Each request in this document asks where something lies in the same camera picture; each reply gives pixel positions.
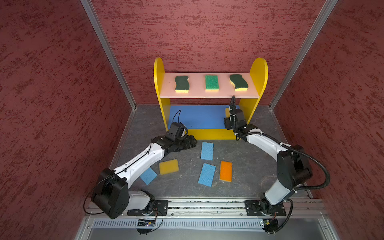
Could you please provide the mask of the yellow sponge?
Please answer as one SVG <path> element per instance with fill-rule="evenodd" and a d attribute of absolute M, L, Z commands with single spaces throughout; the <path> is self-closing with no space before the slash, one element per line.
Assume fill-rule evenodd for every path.
<path fill-rule="evenodd" d="M 177 159 L 159 163 L 160 175 L 167 175 L 179 171 L 179 163 Z"/>
<path fill-rule="evenodd" d="M 225 115 L 226 115 L 226 118 L 230 117 L 230 108 L 225 109 Z"/>

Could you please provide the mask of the dark green wavy sponge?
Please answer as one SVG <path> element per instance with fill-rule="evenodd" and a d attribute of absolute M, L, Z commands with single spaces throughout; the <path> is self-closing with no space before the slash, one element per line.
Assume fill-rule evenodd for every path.
<path fill-rule="evenodd" d="M 188 93 L 190 90 L 189 77 L 188 76 L 176 76 L 175 77 L 176 93 Z"/>
<path fill-rule="evenodd" d="M 240 74 L 230 75 L 230 82 L 234 86 L 236 92 L 247 91 L 249 85 Z"/>

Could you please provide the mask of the bright green rectangular sponge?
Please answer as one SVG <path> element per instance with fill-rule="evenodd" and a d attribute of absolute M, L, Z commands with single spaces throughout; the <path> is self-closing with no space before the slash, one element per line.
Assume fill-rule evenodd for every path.
<path fill-rule="evenodd" d="M 205 75 L 206 92 L 218 92 L 220 90 L 217 75 Z"/>

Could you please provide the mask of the orange sponge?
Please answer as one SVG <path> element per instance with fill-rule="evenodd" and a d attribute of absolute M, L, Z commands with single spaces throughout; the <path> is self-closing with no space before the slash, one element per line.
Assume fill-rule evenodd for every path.
<path fill-rule="evenodd" d="M 233 163 L 221 161 L 220 166 L 220 181 L 223 182 L 232 182 L 232 171 L 233 171 Z"/>

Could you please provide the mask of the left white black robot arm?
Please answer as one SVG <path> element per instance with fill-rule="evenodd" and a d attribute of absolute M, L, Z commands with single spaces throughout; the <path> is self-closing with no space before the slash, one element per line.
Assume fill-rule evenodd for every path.
<path fill-rule="evenodd" d="M 135 180 L 167 154 L 192 149 L 196 145 L 194 136 L 184 136 L 181 140 L 156 137 L 127 163 L 114 170 L 104 169 L 92 191 L 91 201 L 110 219 L 117 218 L 124 211 L 146 209 L 154 197 L 145 191 L 130 191 Z"/>

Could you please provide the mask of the yellow wooden shelf unit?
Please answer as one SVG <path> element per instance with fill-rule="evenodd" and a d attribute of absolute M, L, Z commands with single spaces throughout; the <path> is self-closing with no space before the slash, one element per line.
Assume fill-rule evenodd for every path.
<path fill-rule="evenodd" d="M 156 58 L 154 63 L 154 83 L 160 78 L 165 71 L 164 63 L 161 58 Z M 216 73 L 206 73 L 207 75 L 215 75 Z M 253 114 L 259 105 L 261 98 L 265 92 L 268 82 L 268 64 L 263 58 L 257 58 L 251 67 L 249 72 L 251 78 L 258 91 L 261 92 L 258 99 L 239 99 L 240 103 L 237 105 L 244 113 L 247 123 L 249 123 L 253 117 Z M 159 106 L 162 112 L 165 128 L 168 130 L 168 120 L 172 105 L 210 105 L 209 100 L 213 99 L 163 99 L 158 95 L 158 89 L 155 86 Z M 197 140 L 234 140 L 235 134 L 232 130 L 226 129 L 198 129 L 188 130 L 189 135 L 193 135 Z"/>

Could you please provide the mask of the light blue sponge middle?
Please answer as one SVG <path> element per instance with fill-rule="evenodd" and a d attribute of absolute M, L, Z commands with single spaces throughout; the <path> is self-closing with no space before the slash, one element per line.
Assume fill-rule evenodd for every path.
<path fill-rule="evenodd" d="M 204 163 L 198 183 L 207 187 L 211 187 L 213 183 L 215 171 L 216 171 L 215 166 Z"/>

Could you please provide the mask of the light blue sponge left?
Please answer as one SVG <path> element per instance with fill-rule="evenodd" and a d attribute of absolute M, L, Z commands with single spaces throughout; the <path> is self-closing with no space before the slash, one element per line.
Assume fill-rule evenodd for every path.
<path fill-rule="evenodd" d="M 140 178 L 148 186 L 157 176 L 158 174 L 151 167 L 149 167 L 140 175 Z"/>

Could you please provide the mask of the left small circuit board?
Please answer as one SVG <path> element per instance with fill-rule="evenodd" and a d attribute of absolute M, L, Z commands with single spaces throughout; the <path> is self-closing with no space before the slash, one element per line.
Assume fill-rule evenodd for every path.
<path fill-rule="evenodd" d="M 154 228 L 156 226 L 156 220 L 138 219 L 138 228 Z"/>

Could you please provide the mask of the small circuit board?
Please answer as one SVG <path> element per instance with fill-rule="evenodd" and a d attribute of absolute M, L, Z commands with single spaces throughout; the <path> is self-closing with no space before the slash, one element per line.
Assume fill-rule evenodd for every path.
<path fill-rule="evenodd" d="M 156 226 L 156 220 L 138 219 L 138 228 L 154 228 Z"/>
<path fill-rule="evenodd" d="M 277 229 L 279 227 L 279 221 L 274 220 L 263 220 L 264 229 Z"/>

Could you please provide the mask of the right small circuit board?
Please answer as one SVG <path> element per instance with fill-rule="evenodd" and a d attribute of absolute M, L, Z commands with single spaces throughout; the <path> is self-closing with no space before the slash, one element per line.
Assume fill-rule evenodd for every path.
<path fill-rule="evenodd" d="M 279 221 L 274 220 L 263 220 L 264 229 L 277 229 L 279 227 Z"/>

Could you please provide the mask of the aluminium corner profile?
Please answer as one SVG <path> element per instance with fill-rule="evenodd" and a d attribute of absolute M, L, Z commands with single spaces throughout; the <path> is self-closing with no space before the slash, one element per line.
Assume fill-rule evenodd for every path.
<path fill-rule="evenodd" d="M 319 35 L 320 31 L 322 30 L 324 24 L 328 20 L 330 14 L 334 10 L 336 4 L 338 3 L 338 0 L 326 0 L 323 7 L 321 8 L 318 16 L 316 17 L 309 33 L 307 34 L 303 44 L 300 47 L 300 50 L 298 51 L 293 63 L 291 64 L 289 70 L 287 71 L 282 84 L 280 85 L 277 93 L 275 94 L 273 100 L 271 101 L 269 105 L 269 109 L 271 112 L 274 111 L 276 108 L 279 100 L 283 96 L 283 93 L 287 89 L 288 85 L 290 84 L 291 80 L 293 79 L 295 73 L 297 72 L 298 68 L 300 67 L 301 63 L 303 62 L 304 58 L 306 57 L 307 53 L 311 49 L 313 43 L 315 42 L 317 36 Z"/>
<path fill-rule="evenodd" d="M 116 59 L 113 49 L 108 41 L 102 24 L 97 16 L 96 10 L 90 0 L 81 0 L 82 6 L 91 22 L 91 25 L 102 45 L 102 48 L 115 72 L 115 75 L 123 89 L 123 92 L 130 103 L 131 108 L 135 111 L 137 109 L 137 103 L 134 100 L 133 94 L 128 86 L 126 78 L 124 77 L 123 71 Z"/>

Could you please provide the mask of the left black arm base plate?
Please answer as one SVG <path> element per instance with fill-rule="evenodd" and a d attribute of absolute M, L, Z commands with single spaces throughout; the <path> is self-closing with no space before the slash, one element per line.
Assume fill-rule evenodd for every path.
<path fill-rule="evenodd" d="M 128 216 L 156 216 L 167 215 L 169 201 L 150 200 L 149 204 L 143 210 L 127 210 Z"/>

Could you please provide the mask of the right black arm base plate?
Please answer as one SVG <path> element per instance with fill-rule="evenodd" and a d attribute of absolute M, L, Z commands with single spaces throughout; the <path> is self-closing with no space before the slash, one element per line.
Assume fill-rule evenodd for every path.
<path fill-rule="evenodd" d="M 283 217 L 286 210 L 283 203 L 271 205 L 267 200 L 247 200 L 244 201 L 247 216 L 257 217 Z"/>

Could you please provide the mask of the aluminium mounting rail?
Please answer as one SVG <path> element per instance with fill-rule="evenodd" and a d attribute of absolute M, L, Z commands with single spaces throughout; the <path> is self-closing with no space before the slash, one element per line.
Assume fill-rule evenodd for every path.
<path fill-rule="evenodd" d="M 167 200 L 165 218 L 249 218 L 245 201 L 247 198 L 160 198 Z M 329 211 L 322 200 L 292 198 L 293 219 L 328 218 Z"/>

